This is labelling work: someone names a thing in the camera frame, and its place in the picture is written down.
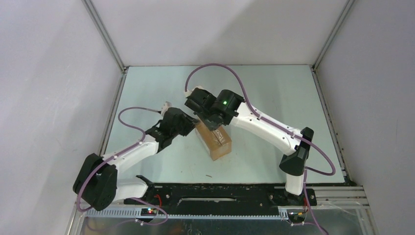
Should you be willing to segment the brown cardboard express box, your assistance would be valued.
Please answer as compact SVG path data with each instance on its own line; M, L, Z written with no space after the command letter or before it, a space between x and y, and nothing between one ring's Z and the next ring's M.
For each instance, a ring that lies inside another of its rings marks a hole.
M199 122L195 128L196 135L213 161L231 153L232 140L222 126L210 131L204 123Z

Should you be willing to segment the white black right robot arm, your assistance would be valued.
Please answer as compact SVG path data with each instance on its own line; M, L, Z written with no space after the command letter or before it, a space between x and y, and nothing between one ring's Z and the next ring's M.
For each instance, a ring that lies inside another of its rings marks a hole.
M210 131L232 125L249 131L278 148L283 157L279 168L286 174L285 200L292 205L304 199L305 161L309 156L313 130L289 128L272 117L249 107L239 94L222 90L214 96L202 87L185 92L185 105Z

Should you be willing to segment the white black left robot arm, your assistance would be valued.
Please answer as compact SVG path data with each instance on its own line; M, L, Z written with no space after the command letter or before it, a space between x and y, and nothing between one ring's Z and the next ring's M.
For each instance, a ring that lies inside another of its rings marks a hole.
M155 191L143 176L119 179L119 175L142 160L167 148L177 136L190 134L199 120L179 108L166 108L162 116L134 144L117 152L99 156L88 155L75 179L72 190L76 193L76 206L80 212L89 209L102 211L113 201L137 198L143 204L154 200Z

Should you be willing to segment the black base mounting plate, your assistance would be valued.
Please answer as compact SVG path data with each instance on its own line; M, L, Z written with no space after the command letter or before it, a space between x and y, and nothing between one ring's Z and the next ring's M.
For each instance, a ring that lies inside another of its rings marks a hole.
M296 196L283 184L156 183L142 200L161 206L169 215L184 216L274 216L281 207L317 205L313 189Z

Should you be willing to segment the left controller board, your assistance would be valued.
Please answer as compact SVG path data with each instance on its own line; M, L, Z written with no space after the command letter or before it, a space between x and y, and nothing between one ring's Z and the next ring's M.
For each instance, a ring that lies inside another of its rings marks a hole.
M142 208L140 215L141 216L156 216L158 214L158 210L156 208Z

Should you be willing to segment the controller board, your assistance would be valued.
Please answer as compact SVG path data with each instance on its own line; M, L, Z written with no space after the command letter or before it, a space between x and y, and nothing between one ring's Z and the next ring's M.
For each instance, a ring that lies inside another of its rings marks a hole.
M289 212L288 222L290 224L304 224L307 217L307 212Z
M142 208L140 215L141 216L156 216L158 214L158 210L156 208Z

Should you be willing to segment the right controller board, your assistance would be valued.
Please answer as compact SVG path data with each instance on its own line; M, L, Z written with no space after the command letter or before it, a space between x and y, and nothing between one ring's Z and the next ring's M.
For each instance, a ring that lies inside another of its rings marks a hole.
M304 224L307 217L307 212L289 212L288 222L290 224Z

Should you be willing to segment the aluminium frame rail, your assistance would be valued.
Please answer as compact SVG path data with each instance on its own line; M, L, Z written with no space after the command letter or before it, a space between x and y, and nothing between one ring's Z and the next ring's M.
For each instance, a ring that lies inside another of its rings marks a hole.
M308 184L289 197L282 184L157 183L140 200L74 211L69 235L377 235L366 193L350 184Z

